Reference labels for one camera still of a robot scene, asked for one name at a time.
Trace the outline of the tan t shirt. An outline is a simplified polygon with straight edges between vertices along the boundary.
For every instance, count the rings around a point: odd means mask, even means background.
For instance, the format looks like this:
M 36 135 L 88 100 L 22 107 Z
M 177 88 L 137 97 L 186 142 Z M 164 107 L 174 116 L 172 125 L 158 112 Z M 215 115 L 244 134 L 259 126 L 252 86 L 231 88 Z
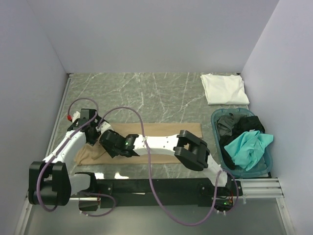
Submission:
M 128 134 L 141 134 L 141 127 L 139 123 L 112 123 L 114 131 L 122 136 Z M 199 138 L 202 138 L 202 130 L 200 123 L 145 123 L 144 131 L 147 136 L 171 136 L 179 134 L 180 130 L 187 130 Z M 121 164 L 146 164 L 148 156 L 134 156 L 127 158 L 124 156 L 111 156 L 106 150 L 96 142 L 91 146 L 85 144 L 74 157 L 74 162 L 77 165 L 121 165 Z

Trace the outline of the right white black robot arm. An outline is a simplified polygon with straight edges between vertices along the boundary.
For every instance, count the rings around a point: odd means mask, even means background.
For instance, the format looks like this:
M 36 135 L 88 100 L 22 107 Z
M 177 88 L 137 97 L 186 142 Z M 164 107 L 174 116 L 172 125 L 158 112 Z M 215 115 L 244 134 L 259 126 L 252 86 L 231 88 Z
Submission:
M 227 173 L 213 159 L 207 143 L 187 130 L 178 135 L 153 137 L 129 134 L 123 137 L 113 130 L 107 130 L 100 137 L 100 145 L 114 158 L 144 155 L 166 155 L 177 158 L 187 169 L 203 172 L 215 185 L 219 195 L 226 195 L 232 189 Z

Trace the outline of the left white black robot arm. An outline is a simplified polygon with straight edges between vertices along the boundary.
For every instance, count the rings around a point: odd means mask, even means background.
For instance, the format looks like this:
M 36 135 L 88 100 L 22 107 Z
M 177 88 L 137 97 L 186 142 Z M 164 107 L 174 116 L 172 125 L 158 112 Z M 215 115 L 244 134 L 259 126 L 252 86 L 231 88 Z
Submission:
M 94 146 L 100 137 L 96 109 L 81 109 L 68 116 L 72 122 L 61 143 L 42 161 L 29 167 L 28 201 L 46 207 L 64 206 L 72 195 L 82 192 L 91 197 L 97 193 L 96 177 L 91 172 L 69 175 L 67 165 L 72 163 L 83 147 Z

